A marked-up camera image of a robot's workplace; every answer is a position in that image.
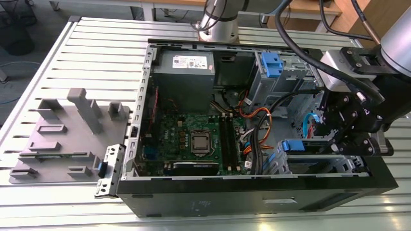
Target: gray 3d-printed holder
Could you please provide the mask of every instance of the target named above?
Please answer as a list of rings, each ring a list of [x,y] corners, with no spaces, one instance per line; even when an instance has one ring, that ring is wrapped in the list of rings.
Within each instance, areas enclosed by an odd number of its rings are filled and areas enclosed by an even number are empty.
[[[11,171],[14,184],[97,181],[107,147],[125,141],[127,106],[111,102],[99,107],[83,88],[70,89],[67,99],[75,106],[42,100],[42,117]]]

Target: white label sticker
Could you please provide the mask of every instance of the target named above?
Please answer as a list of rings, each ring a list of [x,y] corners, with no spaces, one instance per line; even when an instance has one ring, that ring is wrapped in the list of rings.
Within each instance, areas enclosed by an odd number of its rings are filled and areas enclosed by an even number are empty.
[[[245,98],[245,102],[251,105],[251,100],[247,97]]]
[[[175,56],[173,58],[174,68],[207,69],[207,57],[205,56]]]
[[[251,164],[253,164],[253,163],[251,163],[250,161],[246,161],[246,162],[245,162],[245,168],[251,168]]]

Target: cpu socket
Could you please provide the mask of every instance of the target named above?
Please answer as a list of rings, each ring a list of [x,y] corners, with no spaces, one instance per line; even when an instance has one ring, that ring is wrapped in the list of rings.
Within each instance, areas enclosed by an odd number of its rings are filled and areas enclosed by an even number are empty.
[[[210,130],[191,131],[191,153],[198,157],[210,154]]]

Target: metal slotted table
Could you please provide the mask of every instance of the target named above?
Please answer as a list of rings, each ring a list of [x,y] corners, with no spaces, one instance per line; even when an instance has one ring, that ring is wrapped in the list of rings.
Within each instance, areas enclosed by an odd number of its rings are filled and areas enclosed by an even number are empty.
[[[285,46],[270,29],[245,28],[241,43]],[[302,47],[323,51],[357,46],[331,34],[291,32]],[[315,213],[138,218],[121,199],[94,199],[95,182],[13,185],[10,168],[39,119],[41,100],[62,99],[70,88],[86,88],[99,105],[121,101],[134,108],[147,39],[197,40],[189,24],[82,18],[69,22],[43,65],[0,130],[0,228],[127,230],[409,230],[411,227],[411,121],[400,119],[388,132],[396,148],[386,163],[400,188]]]

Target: green circuit board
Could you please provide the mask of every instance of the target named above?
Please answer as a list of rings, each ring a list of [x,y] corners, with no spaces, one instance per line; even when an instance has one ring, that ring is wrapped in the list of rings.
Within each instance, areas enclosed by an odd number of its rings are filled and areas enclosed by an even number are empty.
[[[146,147],[145,152],[155,152],[151,161],[147,161],[147,169],[151,176],[163,176],[165,163],[187,162],[214,162],[219,163],[219,175],[246,175],[245,162],[241,156],[241,147],[235,144],[238,154],[238,167],[225,167],[222,139],[221,139],[221,117],[218,115],[165,115],[159,121],[159,144],[157,147]],[[233,132],[238,138],[239,131],[245,128],[245,119],[233,118]],[[193,142],[195,135],[210,137],[210,149],[206,154],[193,153]]]

